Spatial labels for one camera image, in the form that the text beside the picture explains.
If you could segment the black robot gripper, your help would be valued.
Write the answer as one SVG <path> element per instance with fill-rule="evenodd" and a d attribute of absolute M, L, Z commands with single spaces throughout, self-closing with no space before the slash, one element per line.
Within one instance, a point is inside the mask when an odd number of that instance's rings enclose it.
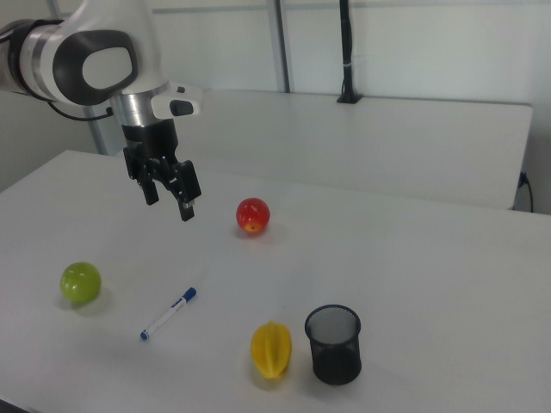
<path fill-rule="evenodd" d="M 195 166 L 190 161 L 178 162 L 176 148 L 178 140 L 173 120 L 161 120 L 145 126 L 123 126 L 127 148 L 123 156 L 127 173 L 138 183 L 151 206 L 158 202 L 158 191 L 144 161 L 140 159 L 160 159 L 160 181 L 176 199 L 180 216 L 187 222 L 195 216 L 195 200 L 201 196 Z"/>

